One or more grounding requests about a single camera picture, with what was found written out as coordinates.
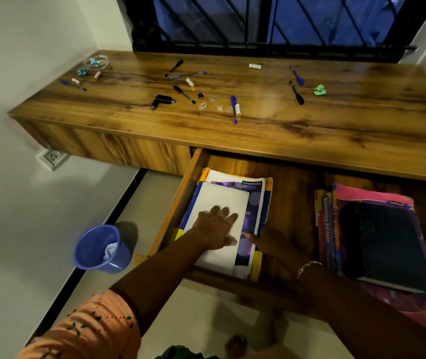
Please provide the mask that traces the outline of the person's right hand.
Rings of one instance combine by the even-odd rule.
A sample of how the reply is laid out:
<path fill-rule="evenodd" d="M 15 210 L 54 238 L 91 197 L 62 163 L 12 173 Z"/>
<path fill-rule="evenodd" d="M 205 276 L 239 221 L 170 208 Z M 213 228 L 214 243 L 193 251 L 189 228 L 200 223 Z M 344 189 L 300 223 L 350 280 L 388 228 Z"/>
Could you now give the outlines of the person's right hand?
<path fill-rule="evenodd" d="M 290 238 L 282 234 L 280 231 L 274 228 L 272 229 L 273 253 L 264 255 L 275 259 L 288 271 L 289 274 L 297 278 L 299 269 L 304 263 L 311 261 L 311 257 L 304 254 Z"/>

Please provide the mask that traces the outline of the black pouch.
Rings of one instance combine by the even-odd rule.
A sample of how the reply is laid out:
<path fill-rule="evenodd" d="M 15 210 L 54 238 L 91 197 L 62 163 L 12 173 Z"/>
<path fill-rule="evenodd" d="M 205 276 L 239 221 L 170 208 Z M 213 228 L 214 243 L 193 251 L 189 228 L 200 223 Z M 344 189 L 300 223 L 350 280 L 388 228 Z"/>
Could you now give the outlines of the black pouch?
<path fill-rule="evenodd" d="M 426 293 L 426 252 L 413 209 L 356 201 L 341 209 L 339 225 L 346 277 Z"/>

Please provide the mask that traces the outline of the black window grille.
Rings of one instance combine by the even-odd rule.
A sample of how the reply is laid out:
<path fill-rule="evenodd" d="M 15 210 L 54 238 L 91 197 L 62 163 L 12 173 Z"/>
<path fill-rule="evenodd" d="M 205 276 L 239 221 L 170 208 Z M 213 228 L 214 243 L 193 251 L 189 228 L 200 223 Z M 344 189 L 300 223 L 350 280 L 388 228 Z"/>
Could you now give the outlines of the black window grille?
<path fill-rule="evenodd" d="M 398 63 L 426 0 L 121 0 L 138 52 Z"/>

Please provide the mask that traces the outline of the blue plastic bucket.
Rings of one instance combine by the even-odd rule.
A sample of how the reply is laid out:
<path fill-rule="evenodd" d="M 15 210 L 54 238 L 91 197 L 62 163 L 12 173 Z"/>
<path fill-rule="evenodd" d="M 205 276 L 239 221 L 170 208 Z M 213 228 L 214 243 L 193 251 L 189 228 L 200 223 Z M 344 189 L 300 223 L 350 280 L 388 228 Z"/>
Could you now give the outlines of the blue plastic bucket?
<path fill-rule="evenodd" d="M 118 242 L 113 256 L 103 261 L 108 244 Z M 132 250 L 121 238 L 119 229 L 103 224 L 87 230 L 79 239 L 73 253 L 74 265 L 82 270 L 96 270 L 117 274 L 127 268 L 132 260 Z"/>

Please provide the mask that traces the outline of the wooden desk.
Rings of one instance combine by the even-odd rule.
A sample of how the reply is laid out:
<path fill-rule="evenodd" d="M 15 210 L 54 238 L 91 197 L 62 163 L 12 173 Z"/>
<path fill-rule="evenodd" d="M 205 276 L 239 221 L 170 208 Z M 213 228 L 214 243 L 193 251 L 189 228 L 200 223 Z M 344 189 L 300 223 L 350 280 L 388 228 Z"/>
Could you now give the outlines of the wooden desk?
<path fill-rule="evenodd" d="M 102 50 L 110 64 L 86 92 L 62 84 L 8 113 L 16 120 L 426 181 L 426 71 L 420 65 Z M 169 80 L 170 76 L 207 71 Z M 248 67 L 262 64 L 261 70 Z M 299 65 L 300 86 L 289 69 Z M 304 98 L 299 105 L 289 85 Z M 196 101 L 177 93 L 178 85 Z M 313 90 L 324 85 L 327 94 Z M 156 95 L 174 104 L 150 106 Z M 236 97 L 242 115 L 217 111 Z M 216 102 L 209 98 L 216 96 Z M 206 102 L 204 110 L 199 110 Z"/>

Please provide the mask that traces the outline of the purple notebook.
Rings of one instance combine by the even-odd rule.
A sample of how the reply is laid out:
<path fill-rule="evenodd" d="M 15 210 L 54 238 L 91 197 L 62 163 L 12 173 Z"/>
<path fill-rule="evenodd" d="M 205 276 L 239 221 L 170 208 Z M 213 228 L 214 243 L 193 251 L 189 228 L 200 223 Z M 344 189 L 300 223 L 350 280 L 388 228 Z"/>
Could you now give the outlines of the purple notebook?
<path fill-rule="evenodd" d="M 232 187 L 249 193 L 233 271 L 234 277 L 249 279 L 256 247 L 243 235 L 243 232 L 257 235 L 264 226 L 272 193 L 272 178 L 254 179 L 205 168 L 199 181 Z"/>

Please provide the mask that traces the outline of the person's foot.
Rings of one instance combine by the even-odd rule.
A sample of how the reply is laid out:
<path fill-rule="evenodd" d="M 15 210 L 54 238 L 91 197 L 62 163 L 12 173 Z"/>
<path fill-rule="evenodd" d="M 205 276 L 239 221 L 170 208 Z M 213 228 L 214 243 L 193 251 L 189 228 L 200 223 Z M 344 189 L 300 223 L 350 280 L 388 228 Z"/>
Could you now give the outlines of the person's foot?
<path fill-rule="evenodd" d="M 225 345 L 227 359 L 241 359 L 245 357 L 247 348 L 248 340 L 245 336 L 240 334 L 231 336 Z"/>

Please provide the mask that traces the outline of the white wall socket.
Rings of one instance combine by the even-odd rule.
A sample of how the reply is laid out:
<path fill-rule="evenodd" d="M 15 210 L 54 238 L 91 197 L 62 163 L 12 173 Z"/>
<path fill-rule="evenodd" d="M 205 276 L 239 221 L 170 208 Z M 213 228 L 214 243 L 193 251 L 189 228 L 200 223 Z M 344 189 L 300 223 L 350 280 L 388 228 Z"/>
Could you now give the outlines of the white wall socket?
<path fill-rule="evenodd" d="M 67 153 L 46 148 L 40 150 L 36 155 L 36 159 L 51 171 L 57 170 L 68 158 Z"/>

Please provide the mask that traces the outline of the green garment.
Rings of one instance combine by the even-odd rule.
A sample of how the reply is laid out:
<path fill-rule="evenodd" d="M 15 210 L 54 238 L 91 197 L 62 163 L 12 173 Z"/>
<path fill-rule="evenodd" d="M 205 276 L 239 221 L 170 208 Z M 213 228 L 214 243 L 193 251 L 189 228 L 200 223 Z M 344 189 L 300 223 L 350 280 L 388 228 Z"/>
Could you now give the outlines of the green garment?
<path fill-rule="evenodd" d="M 173 345 L 167 348 L 161 355 L 155 359 L 220 359 L 218 356 L 206 357 L 202 353 L 192 352 L 189 348 L 182 345 Z"/>

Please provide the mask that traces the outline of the orange patterned sleeve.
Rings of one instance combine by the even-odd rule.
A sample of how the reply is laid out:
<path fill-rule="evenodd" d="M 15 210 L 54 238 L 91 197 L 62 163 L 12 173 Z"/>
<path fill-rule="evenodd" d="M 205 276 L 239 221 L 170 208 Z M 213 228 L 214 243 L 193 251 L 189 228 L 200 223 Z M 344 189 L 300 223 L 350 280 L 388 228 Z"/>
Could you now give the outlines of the orange patterned sleeve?
<path fill-rule="evenodd" d="M 138 322 L 118 294 L 93 295 L 15 359 L 137 359 Z"/>

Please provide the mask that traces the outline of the clear round dish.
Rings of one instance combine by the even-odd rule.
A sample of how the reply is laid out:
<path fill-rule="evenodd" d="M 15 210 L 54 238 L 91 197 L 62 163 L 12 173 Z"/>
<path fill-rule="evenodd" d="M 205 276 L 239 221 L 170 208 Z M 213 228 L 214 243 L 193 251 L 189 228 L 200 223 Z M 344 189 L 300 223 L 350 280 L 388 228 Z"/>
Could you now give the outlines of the clear round dish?
<path fill-rule="evenodd" d="M 101 63 L 101 65 L 99 67 L 90 67 L 88 65 L 88 60 L 90 58 L 97 59 Z M 90 70 L 90 71 L 100 71 L 100 70 L 106 68 L 108 65 L 109 65 L 109 58 L 105 55 L 102 55 L 102 54 L 98 54 L 98 55 L 89 57 L 89 58 L 87 58 L 83 61 L 83 66 L 86 67 L 87 70 Z"/>

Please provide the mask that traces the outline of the wooden drawer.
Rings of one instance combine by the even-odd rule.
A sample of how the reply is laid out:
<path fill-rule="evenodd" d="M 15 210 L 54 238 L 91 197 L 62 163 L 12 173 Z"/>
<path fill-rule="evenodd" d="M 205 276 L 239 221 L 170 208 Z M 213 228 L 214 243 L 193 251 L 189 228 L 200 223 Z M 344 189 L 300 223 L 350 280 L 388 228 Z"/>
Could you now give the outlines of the wooden drawer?
<path fill-rule="evenodd" d="M 426 243 L 426 181 L 198 148 L 149 253 L 146 256 L 134 254 L 135 264 L 144 262 L 174 241 L 204 168 L 243 177 L 272 178 L 272 199 L 266 225 L 292 239 L 310 258 L 318 257 L 314 191 L 329 190 L 334 183 L 411 197 Z M 265 305 L 322 320 L 298 288 L 297 280 L 270 258 L 263 259 L 258 282 L 203 268 L 193 268 L 186 278 L 238 295 L 241 304 Z"/>

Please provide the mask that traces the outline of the white spiral notepad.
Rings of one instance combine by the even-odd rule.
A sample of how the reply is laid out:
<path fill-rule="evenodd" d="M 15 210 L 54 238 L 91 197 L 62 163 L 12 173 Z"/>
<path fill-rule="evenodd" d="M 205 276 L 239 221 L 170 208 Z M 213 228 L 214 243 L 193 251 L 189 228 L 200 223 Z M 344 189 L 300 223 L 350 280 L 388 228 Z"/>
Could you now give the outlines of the white spiral notepad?
<path fill-rule="evenodd" d="M 210 182 L 201 184 L 198 196 L 192 206 L 192 211 L 185 226 L 185 232 L 190 230 L 201 211 L 208 212 L 213 206 L 221 209 L 227 207 L 229 213 L 236 213 L 238 219 L 231 227 L 228 235 L 240 240 L 249 193 L 223 185 Z M 239 244 L 236 246 L 222 247 L 217 250 L 206 251 L 196 262 L 196 265 L 204 269 L 233 276 L 234 265 Z"/>

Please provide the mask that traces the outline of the blue and yellow book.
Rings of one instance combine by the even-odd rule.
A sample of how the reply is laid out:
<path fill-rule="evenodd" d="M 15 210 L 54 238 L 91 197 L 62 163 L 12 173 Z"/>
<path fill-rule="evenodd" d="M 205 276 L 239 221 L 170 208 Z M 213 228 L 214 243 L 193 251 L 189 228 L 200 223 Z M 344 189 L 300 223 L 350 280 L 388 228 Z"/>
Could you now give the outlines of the blue and yellow book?
<path fill-rule="evenodd" d="M 192 199 L 190 200 L 190 203 L 189 203 L 189 205 L 187 207 L 186 213 L 185 213 L 185 215 L 183 217 L 183 220 L 182 220 L 182 222 L 181 222 L 181 224 L 179 226 L 179 230 L 178 230 L 178 232 L 176 234 L 175 239 L 180 238 L 184 233 L 186 233 L 185 232 L 185 226 L 186 226 L 186 223 L 188 222 L 188 219 L 190 217 L 190 214 L 191 214 L 191 211 L 192 211 L 192 206 L 195 203 L 195 200 L 196 200 L 196 198 L 198 196 L 198 193 L 199 193 L 199 190 L 200 190 L 200 187 L 201 187 L 202 183 L 203 182 L 198 181 L 198 184 L 197 184 L 197 186 L 196 186 L 196 188 L 194 190 Z M 251 273 L 250 273 L 250 277 L 247 280 L 250 280 L 250 281 L 253 281 L 253 282 L 258 281 L 261 264 L 262 264 L 262 253 L 256 247 L 255 254 L 254 254 L 254 260 L 253 260 L 253 264 L 252 264 L 252 269 L 251 269 Z"/>

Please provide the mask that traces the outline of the silver bangle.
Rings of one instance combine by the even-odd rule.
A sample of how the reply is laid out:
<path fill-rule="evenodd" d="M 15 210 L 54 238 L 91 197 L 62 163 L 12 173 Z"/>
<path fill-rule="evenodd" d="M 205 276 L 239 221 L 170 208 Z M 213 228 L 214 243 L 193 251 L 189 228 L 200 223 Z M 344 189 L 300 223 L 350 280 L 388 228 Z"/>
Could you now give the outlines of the silver bangle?
<path fill-rule="evenodd" d="M 323 266 L 321 262 L 315 261 L 315 260 L 311 260 L 311 261 L 304 263 L 298 271 L 298 276 L 297 276 L 298 280 L 300 279 L 300 276 L 305 271 L 305 269 L 308 268 L 309 266 L 312 266 L 312 265 L 319 265 L 321 267 Z"/>

